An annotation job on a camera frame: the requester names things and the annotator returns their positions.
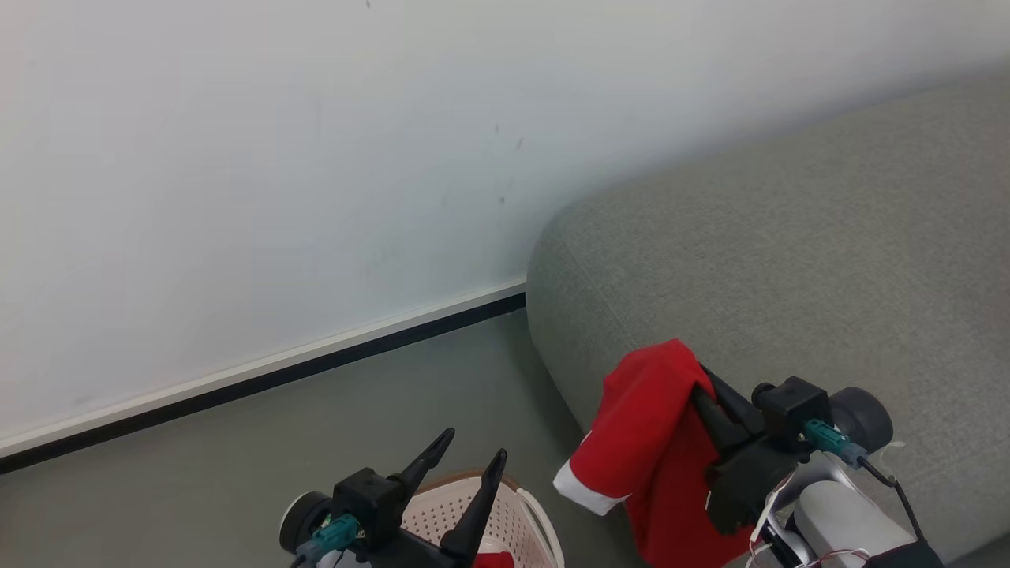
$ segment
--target red cloth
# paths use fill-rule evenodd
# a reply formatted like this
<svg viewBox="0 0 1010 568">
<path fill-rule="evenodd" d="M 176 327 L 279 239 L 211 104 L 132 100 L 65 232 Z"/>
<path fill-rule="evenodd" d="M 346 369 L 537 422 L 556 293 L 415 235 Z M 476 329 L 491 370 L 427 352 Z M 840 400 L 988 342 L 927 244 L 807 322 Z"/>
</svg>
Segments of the red cloth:
<svg viewBox="0 0 1010 568">
<path fill-rule="evenodd" d="M 512 555 L 507 552 L 478 554 L 477 561 L 474 562 L 474 568 L 513 568 L 514 566 Z"/>
<path fill-rule="evenodd" d="M 747 532 L 723 537 L 705 511 L 705 468 L 718 454 L 690 404 L 695 384 L 713 394 L 679 340 L 625 357 L 604 381 L 592 431 L 554 480 L 598 514 L 626 499 L 638 552 L 655 568 L 722 568 L 747 551 Z"/>
</svg>

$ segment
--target white wall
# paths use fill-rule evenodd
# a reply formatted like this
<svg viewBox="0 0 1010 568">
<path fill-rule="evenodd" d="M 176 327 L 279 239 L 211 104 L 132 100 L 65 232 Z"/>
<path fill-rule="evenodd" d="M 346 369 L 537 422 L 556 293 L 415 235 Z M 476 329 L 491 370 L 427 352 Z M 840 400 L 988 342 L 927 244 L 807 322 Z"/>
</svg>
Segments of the white wall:
<svg viewBox="0 0 1010 568">
<path fill-rule="evenodd" d="M 521 278 L 579 196 L 992 65 L 1008 26 L 997 0 L 0 0 L 0 440 Z"/>
</svg>

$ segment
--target white fur trim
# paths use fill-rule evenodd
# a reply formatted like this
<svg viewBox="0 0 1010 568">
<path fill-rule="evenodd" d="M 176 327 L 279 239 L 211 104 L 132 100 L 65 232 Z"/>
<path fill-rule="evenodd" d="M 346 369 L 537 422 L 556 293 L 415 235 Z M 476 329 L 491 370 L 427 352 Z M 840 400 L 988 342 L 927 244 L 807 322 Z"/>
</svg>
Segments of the white fur trim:
<svg viewBox="0 0 1010 568">
<path fill-rule="evenodd" d="M 620 498 L 608 497 L 602 493 L 597 493 L 596 491 L 586 487 L 579 478 L 575 476 L 575 472 L 572 471 L 571 462 L 565 462 L 561 471 L 554 476 L 554 489 L 566 497 L 572 499 L 573 501 L 579 503 L 580 505 L 588 508 L 589 510 L 595 512 L 599 515 L 606 514 L 610 509 L 614 508 L 617 503 L 623 503 L 631 495 L 624 495 Z"/>
</svg>

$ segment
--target red fabric in basket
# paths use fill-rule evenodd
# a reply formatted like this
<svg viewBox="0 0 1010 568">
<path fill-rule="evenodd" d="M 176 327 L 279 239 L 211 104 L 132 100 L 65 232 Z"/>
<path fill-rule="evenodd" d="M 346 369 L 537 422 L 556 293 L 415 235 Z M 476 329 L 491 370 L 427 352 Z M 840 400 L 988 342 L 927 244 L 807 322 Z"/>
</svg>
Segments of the red fabric in basket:
<svg viewBox="0 0 1010 568">
<path fill-rule="evenodd" d="M 478 554 L 474 568 L 514 568 L 512 555 L 507 552 L 498 554 Z"/>
</svg>

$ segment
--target black baseboard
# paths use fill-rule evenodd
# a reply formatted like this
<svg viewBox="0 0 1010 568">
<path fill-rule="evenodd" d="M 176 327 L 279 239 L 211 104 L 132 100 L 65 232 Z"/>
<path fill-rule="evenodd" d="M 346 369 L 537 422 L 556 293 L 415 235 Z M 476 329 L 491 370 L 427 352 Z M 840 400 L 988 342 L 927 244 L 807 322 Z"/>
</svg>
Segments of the black baseboard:
<svg viewBox="0 0 1010 568">
<path fill-rule="evenodd" d="M 317 357 L 311 361 L 292 365 L 291 367 L 187 398 L 186 400 L 180 400 L 179 402 L 123 418 L 89 430 L 88 432 L 75 434 L 74 436 L 49 442 L 48 444 L 43 444 L 17 454 L 11 454 L 10 456 L 0 458 L 0 475 L 35 465 L 45 460 L 52 460 L 71 452 L 83 450 L 102 442 L 108 442 L 120 436 L 126 436 L 127 434 L 139 432 L 153 425 L 181 418 L 200 410 L 213 408 L 214 406 L 237 400 L 243 396 L 263 392 L 276 386 L 297 381 L 298 379 L 304 379 L 305 377 L 310 377 L 341 365 L 354 363 L 366 357 L 392 351 L 461 327 L 466 327 L 467 325 L 472 325 L 496 315 L 521 309 L 525 305 L 526 295 L 516 294 L 453 315 L 447 315 L 434 321 L 422 323 L 409 329 L 397 332 L 384 338 L 372 340 L 371 342 L 336 353 Z"/>
</svg>

